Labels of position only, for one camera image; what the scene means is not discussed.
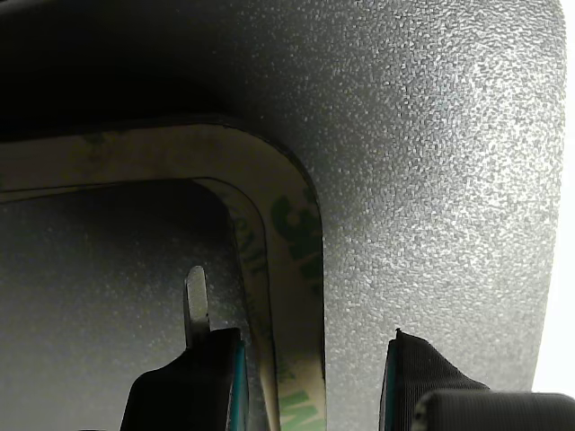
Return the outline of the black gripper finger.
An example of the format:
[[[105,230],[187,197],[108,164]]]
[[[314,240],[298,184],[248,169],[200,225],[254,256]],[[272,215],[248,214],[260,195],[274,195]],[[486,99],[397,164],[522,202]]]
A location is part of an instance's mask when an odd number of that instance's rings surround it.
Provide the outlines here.
[[[379,428],[572,430],[574,399],[493,391],[459,371],[427,340],[397,330],[387,349]]]
[[[169,364],[132,384],[122,430],[246,430],[248,379],[245,344],[237,328],[212,330],[206,275],[185,278],[186,347]]]

